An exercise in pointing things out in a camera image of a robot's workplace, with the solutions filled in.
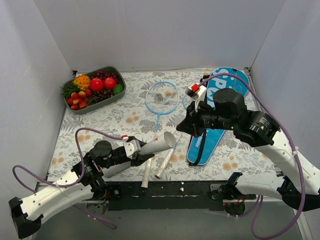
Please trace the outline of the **white plastic shuttlecock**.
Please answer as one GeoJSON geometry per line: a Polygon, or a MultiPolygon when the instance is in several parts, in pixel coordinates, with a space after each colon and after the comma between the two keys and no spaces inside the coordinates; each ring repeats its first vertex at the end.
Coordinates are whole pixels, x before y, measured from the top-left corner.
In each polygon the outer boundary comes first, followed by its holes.
{"type": "Polygon", "coordinates": [[[181,123],[185,119],[185,117],[186,116],[183,114],[178,114],[174,119],[175,124],[178,125],[179,123],[181,123]]]}

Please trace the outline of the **white shuttlecock tube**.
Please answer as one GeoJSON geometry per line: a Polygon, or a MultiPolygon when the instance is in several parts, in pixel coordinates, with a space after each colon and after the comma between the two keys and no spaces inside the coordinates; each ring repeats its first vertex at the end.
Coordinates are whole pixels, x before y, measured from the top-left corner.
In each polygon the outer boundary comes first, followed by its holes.
{"type": "MultiPolygon", "coordinates": [[[[176,138],[175,136],[166,131],[160,136],[158,136],[156,139],[150,141],[146,145],[144,145],[141,148],[141,151],[139,152],[140,154],[156,154],[162,151],[166,151],[169,149],[172,149],[173,147],[176,146],[176,138]]],[[[126,169],[130,168],[130,163],[122,163],[116,166],[112,166],[110,168],[104,169],[102,172],[104,173],[104,178],[111,178],[126,169]]]]}

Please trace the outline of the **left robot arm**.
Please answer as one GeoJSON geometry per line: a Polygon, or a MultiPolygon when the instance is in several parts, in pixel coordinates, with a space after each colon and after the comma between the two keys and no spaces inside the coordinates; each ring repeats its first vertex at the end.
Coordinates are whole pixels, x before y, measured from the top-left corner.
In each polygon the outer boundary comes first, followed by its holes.
{"type": "Polygon", "coordinates": [[[57,213],[84,200],[109,200],[112,190],[105,183],[103,169],[129,163],[140,166],[152,158],[158,149],[155,141],[142,142],[133,136],[123,138],[123,145],[113,149],[109,141],[101,140],[65,175],[38,192],[24,198],[14,197],[8,204],[17,235],[27,238],[57,213]]]}

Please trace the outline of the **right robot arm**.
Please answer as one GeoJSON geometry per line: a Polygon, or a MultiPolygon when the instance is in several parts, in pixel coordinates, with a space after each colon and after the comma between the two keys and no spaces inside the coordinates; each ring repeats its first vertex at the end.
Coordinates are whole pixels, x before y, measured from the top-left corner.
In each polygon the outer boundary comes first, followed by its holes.
{"type": "Polygon", "coordinates": [[[249,110],[244,96],[231,88],[213,95],[214,107],[204,101],[207,89],[193,84],[185,93],[193,99],[176,130],[200,137],[207,129],[232,131],[235,138],[267,156],[282,172],[247,176],[234,172],[215,190],[215,199],[235,200],[244,195],[262,195],[282,200],[297,210],[305,190],[304,212],[320,207],[320,171],[297,150],[292,150],[284,129],[270,115],[249,110]]]}

